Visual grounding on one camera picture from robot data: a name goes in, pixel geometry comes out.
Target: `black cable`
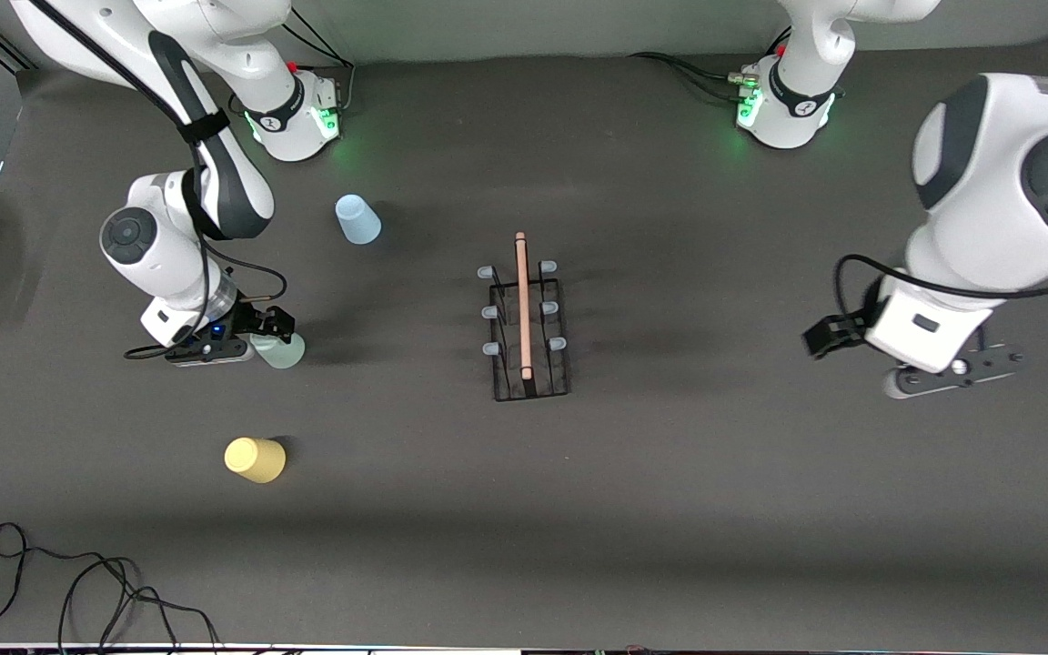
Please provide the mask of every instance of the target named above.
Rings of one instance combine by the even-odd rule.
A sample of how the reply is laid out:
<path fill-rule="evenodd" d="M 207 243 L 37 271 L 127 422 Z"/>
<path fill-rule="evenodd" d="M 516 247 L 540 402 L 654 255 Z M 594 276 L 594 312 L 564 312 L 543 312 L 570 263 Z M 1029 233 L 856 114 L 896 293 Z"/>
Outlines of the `black cable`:
<path fill-rule="evenodd" d="M 309 29 L 309 34 L 312 34 L 313 37 L 316 38 L 318 41 L 321 41 L 322 45 L 326 46 L 326 50 L 329 50 L 329 56 L 331 56 L 331 58 L 337 59 L 339 62 L 342 62 L 343 66 L 354 67 L 354 62 L 350 62 L 350 61 L 348 61 L 348 59 L 343 58 L 342 54 L 339 54 L 337 51 L 334 50 L 333 46 L 330 45 L 328 43 L 328 41 L 326 41 L 324 38 L 322 38 L 321 34 L 318 32 L 318 30 L 314 29 L 311 24 L 309 24 L 309 21 L 305 20 L 305 17 L 302 16 L 302 12 L 299 12 L 299 9 L 297 9 L 297 7 L 291 8 L 291 12 L 293 12 L 293 15 L 300 21 L 302 21 L 302 24 L 304 24 L 304 25 L 307 26 L 307 29 Z"/>
<path fill-rule="evenodd" d="M 774 49 L 778 48 L 778 46 L 788 37 L 790 37 L 790 25 L 787 25 L 787 29 L 783 29 L 783 31 L 779 32 L 778 37 L 774 37 L 774 41 L 770 42 L 770 45 L 766 46 L 766 51 L 764 51 L 762 56 L 765 58 L 765 56 L 773 54 Z"/>
<path fill-rule="evenodd" d="M 717 92 L 713 90 L 713 88 L 711 88 L 709 86 L 704 86 L 701 80 L 691 78 L 690 73 L 686 73 L 686 71 L 678 69 L 678 67 L 674 67 L 673 70 L 677 72 L 679 78 L 685 80 L 686 83 L 690 83 L 692 84 L 692 86 L 698 88 L 699 91 L 702 91 L 703 93 L 706 93 L 706 95 L 712 96 L 712 99 L 723 100 L 726 101 L 727 103 L 735 103 L 735 104 L 741 103 L 741 99 L 739 99 L 739 96 Z"/>
<path fill-rule="evenodd" d="M 212 289 L 212 285 L 209 280 L 209 250 L 204 248 L 204 237 L 201 236 L 200 233 L 197 233 L 196 239 L 200 241 L 200 245 L 198 246 L 200 249 L 200 275 L 204 279 L 204 300 L 203 303 L 200 303 L 200 314 L 197 314 L 196 320 L 192 322 L 191 327 L 189 327 L 189 332 L 185 335 L 180 336 L 179 340 L 174 340 L 170 347 L 162 347 L 162 345 L 155 344 L 151 345 L 151 347 L 132 348 L 128 352 L 124 353 L 124 359 L 128 359 L 130 362 L 157 359 L 157 357 L 165 356 L 167 353 L 172 352 L 172 348 L 177 348 L 180 344 L 191 340 L 192 336 L 196 334 L 197 330 L 199 330 L 201 322 L 204 321 L 204 314 L 209 312 L 209 291 Z"/>
<path fill-rule="evenodd" d="M 70 35 L 71 38 L 74 38 L 74 40 L 79 42 L 80 45 L 83 45 L 84 48 L 87 48 L 88 52 L 95 54 L 101 62 L 104 62 L 108 67 L 111 67 L 111 69 L 115 71 L 116 74 L 119 74 L 125 82 L 132 86 L 132 88 L 140 92 L 141 95 L 145 95 L 149 103 L 155 105 L 159 111 L 163 112 L 163 115 L 167 115 L 169 119 L 172 121 L 172 125 L 175 125 L 177 129 L 183 128 L 183 123 L 180 121 L 180 116 L 176 115 L 176 112 L 172 111 L 172 108 L 168 105 L 168 103 L 166 103 L 161 96 L 157 95 L 155 91 L 151 90 L 147 84 L 143 83 L 143 80 L 138 79 L 136 74 L 128 70 L 128 67 L 124 66 L 118 59 L 113 58 L 111 52 L 105 50 L 100 43 L 92 41 L 92 39 L 84 34 L 78 25 L 70 20 L 67 20 L 67 17 L 64 17 L 63 14 L 56 10 L 54 7 L 47 3 L 46 0 L 30 0 L 30 3 L 34 4 L 35 8 L 40 10 L 43 16 L 46 16 L 51 20 L 51 22 L 58 25 L 60 29 L 67 32 L 67 35 Z"/>
<path fill-rule="evenodd" d="M 958 289 L 956 286 L 945 286 L 937 285 L 935 282 L 929 282 L 926 279 L 914 278 L 912 275 L 902 272 L 892 268 L 890 265 L 880 264 L 880 262 L 873 260 L 873 258 L 859 256 L 859 254 L 850 254 L 850 256 L 844 256 L 839 258 L 839 261 L 835 264 L 835 279 L 836 279 L 836 289 L 837 291 L 842 287 L 842 278 L 844 278 L 844 266 L 848 264 L 849 261 L 858 261 L 860 264 L 866 264 L 872 266 L 872 268 L 879 270 L 889 277 L 899 279 L 901 282 L 907 282 L 909 285 L 919 286 L 920 289 L 927 289 L 929 291 L 936 291 L 937 293 L 948 293 L 953 296 L 961 296 L 963 299 L 979 299 L 986 301 L 1014 301 L 1022 299 L 1039 299 L 1043 296 L 1048 296 L 1048 286 L 1036 286 L 1032 289 L 1024 289 L 1023 291 L 975 291 L 973 289 Z"/>
<path fill-rule="evenodd" d="M 685 69 L 696 75 L 699 75 L 699 78 L 704 78 L 708 80 L 722 80 L 722 82 L 725 82 L 725 80 L 727 80 L 727 75 L 725 75 L 724 73 L 717 73 L 708 71 L 706 69 L 702 69 L 702 67 L 698 67 L 690 62 L 686 62 L 685 59 L 674 58 L 673 54 L 665 54 L 664 52 L 652 52 L 646 50 L 641 52 L 633 52 L 632 54 L 630 54 L 630 58 L 654 59 L 654 61 L 665 62 L 667 64 L 670 64 L 670 66 L 681 67 L 681 69 Z"/>
<path fill-rule="evenodd" d="M 337 61 L 337 63 L 341 63 L 343 66 L 350 67 L 354 65 L 354 64 L 347 65 L 345 59 L 339 58 L 337 54 L 329 53 L 325 49 L 321 48 L 320 45 L 315 45 L 312 41 L 309 41 L 308 38 L 302 37 L 302 35 L 300 35 L 299 32 L 293 31 L 293 28 L 290 25 L 283 24 L 282 29 L 290 34 L 290 37 L 297 38 L 297 40 L 299 40 L 300 42 L 305 43 L 305 45 L 307 45 L 309 49 L 319 52 L 321 54 L 324 54 L 326 56 L 326 58 L 335 59 L 335 61 Z"/>
<path fill-rule="evenodd" d="M 278 282 L 282 283 L 282 287 L 275 294 L 271 294 L 271 296 L 257 296 L 257 298 L 243 299 L 241 302 L 267 302 L 267 301 L 276 301 L 277 299 L 282 298 L 282 296 L 286 294 L 286 290 L 288 289 L 288 287 L 290 287 L 290 282 L 288 282 L 288 279 L 286 279 L 286 277 L 284 277 L 284 275 L 282 275 L 280 272 L 276 272 L 276 270 L 274 270 L 272 268 L 269 268 L 269 266 L 267 266 L 267 265 L 253 264 L 253 262 L 242 261 L 242 260 L 238 260 L 238 259 L 235 259 L 235 258 L 231 258 L 231 257 L 227 256 L 227 254 L 221 253 L 217 248 L 213 247 L 213 245 L 210 244 L 209 241 L 203 240 L 203 239 L 200 240 L 200 245 L 202 245 L 204 249 L 209 250 L 209 253 L 215 254 L 215 256 L 217 256 L 218 258 L 221 258 L 222 260 L 230 262 L 230 264 L 241 265 L 241 266 L 244 266 L 245 268 L 252 268 L 253 270 L 259 270 L 260 272 L 265 272 L 267 275 L 272 275 L 274 278 L 278 279 Z"/>
<path fill-rule="evenodd" d="M 663 52 L 633 52 L 630 54 L 630 58 L 653 59 L 653 61 L 669 64 L 671 69 L 681 75 L 682 80 L 685 80 L 687 83 L 692 84 L 692 86 L 699 88 L 700 91 L 712 96 L 712 99 L 723 100 L 727 103 L 741 103 L 740 96 L 715 91 L 714 88 L 706 86 L 706 84 L 703 84 L 701 80 L 695 79 L 691 73 L 706 80 L 723 80 L 723 82 L 725 82 L 727 75 L 701 69 L 701 67 L 695 66 L 694 64 L 686 62 L 684 59 L 674 58 L 673 54 L 665 54 Z"/>
<path fill-rule="evenodd" d="M 237 100 L 237 93 L 230 93 L 230 99 L 228 99 L 227 103 L 224 103 L 224 108 L 228 109 L 230 113 L 233 114 L 233 115 L 241 115 L 242 112 L 239 112 L 239 111 L 237 111 L 237 109 L 233 108 L 233 101 L 234 100 Z M 242 109 L 244 109 L 245 108 L 245 104 L 242 103 L 241 107 L 242 107 Z"/>
<path fill-rule="evenodd" d="M 18 588 L 22 583 L 22 569 L 26 564 L 26 555 L 31 554 L 31 552 L 41 552 L 43 555 L 50 556 L 53 560 L 60 560 L 63 562 L 70 562 L 74 560 L 82 560 L 84 556 L 91 556 L 94 560 L 91 564 L 88 564 L 83 571 L 80 571 L 79 575 L 75 575 L 74 581 L 71 583 L 71 588 L 67 590 L 66 596 L 63 597 L 63 606 L 59 611 L 59 629 L 58 629 L 58 648 L 59 652 L 66 654 L 63 648 L 63 631 L 66 628 L 67 615 L 69 615 L 69 610 L 71 609 L 71 602 L 74 598 L 75 589 L 79 587 L 80 582 L 84 580 L 88 573 L 91 573 L 95 569 L 104 569 L 111 575 L 117 583 L 121 584 L 121 599 L 116 602 L 115 610 L 113 610 L 112 618 L 108 621 L 106 629 L 103 634 L 100 635 L 100 652 L 103 654 L 105 651 L 105 646 L 108 643 L 108 638 L 111 637 L 112 631 L 115 630 L 115 626 L 119 625 L 121 617 L 124 615 L 126 610 L 129 610 L 134 604 L 146 603 L 153 605 L 159 610 L 159 615 L 161 615 L 161 621 L 163 625 L 163 630 L 168 633 L 169 639 L 171 639 L 172 647 L 176 648 L 179 646 L 180 641 L 176 637 L 176 632 L 172 630 L 172 623 L 168 617 L 168 610 L 177 610 L 177 612 L 193 613 L 200 616 L 204 623 L 204 629 L 209 633 L 210 642 L 212 642 L 213 651 L 217 650 L 217 642 L 220 642 L 220 637 L 217 634 L 216 627 L 213 626 L 211 618 L 208 614 L 204 614 L 202 610 L 197 610 L 195 607 L 188 607 L 183 605 L 177 605 L 175 603 L 170 603 L 162 601 L 156 589 L 151 588 L 151 586 L 140 586 L 136 588 L 129 581 L 128 577 L 128 567 L 132 567 L 133 572 L 136 571 L 136 563 L 128 559 L 128 556 L 104 556 L 100 552 L 88 551 L 80 552 L 75 555 L 64 555 L 62 552 L 56 552 L 53 550 L 47 550 L 47 548 L 41 548 L 38 546 L 30 546 L 26 543 L 26 533 L 17 523 L 0 523 L 0 539 L 5 530 L 13 530 L 18 536 L 18 551 L 4 551 L 0 548 L 0 556 L 4 560 L 16 560 L 18 559 L 18 566 L 16 567 L 16 575 L 14 575 L 14 584 L 10 589 L 10 596 L 8 597 L 5 605 L 0 610 L 0 618 L 3 617 L 5 613 L 10 610 L 18 598 Z"/>

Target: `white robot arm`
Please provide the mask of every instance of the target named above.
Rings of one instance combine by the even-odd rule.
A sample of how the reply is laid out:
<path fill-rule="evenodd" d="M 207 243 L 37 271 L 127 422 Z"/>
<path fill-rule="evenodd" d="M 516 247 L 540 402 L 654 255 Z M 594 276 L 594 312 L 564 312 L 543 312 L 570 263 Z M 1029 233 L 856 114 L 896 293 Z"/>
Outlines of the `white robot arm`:
<path fill-rule="evenodd" d="M 274 216 L 274 195 L 189 54 L 155 29 L 133 0 L 12 4 L 51 58 L 88 78 L 136 88 L 192 147 L 195 167 L 134 181 L 128 206 L 108 217 L 100 232 L 100 248 L 111 265 L 154 298 L 141 324 L 163 348 L 146 349 L 193 365 L 252 356 L 238 333 L 288 343 L 292 319 L 276 307 L 269 316 L 255 311 L 201 240 L 257 237 Z M 150 359 L 145 354 L 132 357 Z"/>
<path fill-rule="evenodd" d="M 286 21 L 290 0 L 134 0 L 134 5 L 221 75 L 245 105 L 254 137 L 278 160 L 305 160 L 339 136 L 332 80 L 291 71 L 262 37 Z"/>
<path fill-rule="evenodd" d="M 736 125 L 772 148 L 798 148 L 827 123 L 833 88 L 856 52 L 849 20 L 919 21 L 940 0 L 779 0 L 790 16 L 781 57 L 766 53 L 743 66 L 748 90 Z"/>
<path fill-rule="evenodd" d="M 995 307 L 1048 293 L 1031 289 L 1048 279 L 1048 78 L 983 74 L 937 105 L 916 135 L 914 180 L 927 223 L 905 269 L 874 286 L 872 307 L 808 331 L 815 356 L 863 334 L 922 372 L 968 372 L 958 353 Z M 829 341 L 840 328 L 845 341 Z"/>

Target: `gray table surface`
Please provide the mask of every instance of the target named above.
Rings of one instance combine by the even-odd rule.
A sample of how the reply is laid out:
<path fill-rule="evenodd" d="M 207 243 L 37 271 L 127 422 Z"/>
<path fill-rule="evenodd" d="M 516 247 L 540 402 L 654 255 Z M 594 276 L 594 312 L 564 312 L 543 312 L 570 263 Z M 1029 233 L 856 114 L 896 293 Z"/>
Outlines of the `gray table surface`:
<path fill-rule="evenodd" d="M 1048 73 L 1048 43 L 861 53 L 828 128 L 772 152 L 653 62 L 366 66 L 328 152 L 249 148 L 278 218 L 225 249 L 290 278 L 309 352 L 286 372 L 122 361 L 147 298 L 100 224 L 185 148 L 132 91 L 26 80 L 0 182 L 0 521 L 133 556 L 230 641 L 1048 652 L 1048 299 L 990 325 L 1026 376 L 914 402 L 880 394 L 877 353 L 799 340 L 836 257 L 891 256 L 923 220 L 915 130 L 982 70 Z M 373 245 L 342 237 L 346 192 L 381 213 Z M 562 264 L 575 388 L 500 406 L 474 274 L 517 230 Z M 227 473 L 240 435 L 286 437 L 284 476 Z M 79 567 L 29 565 L 0 639 L 53 639 Z M 113 595 L 85 586 L 72 637 Z M 145 610 L 126 638 L 162 635 Z"/>

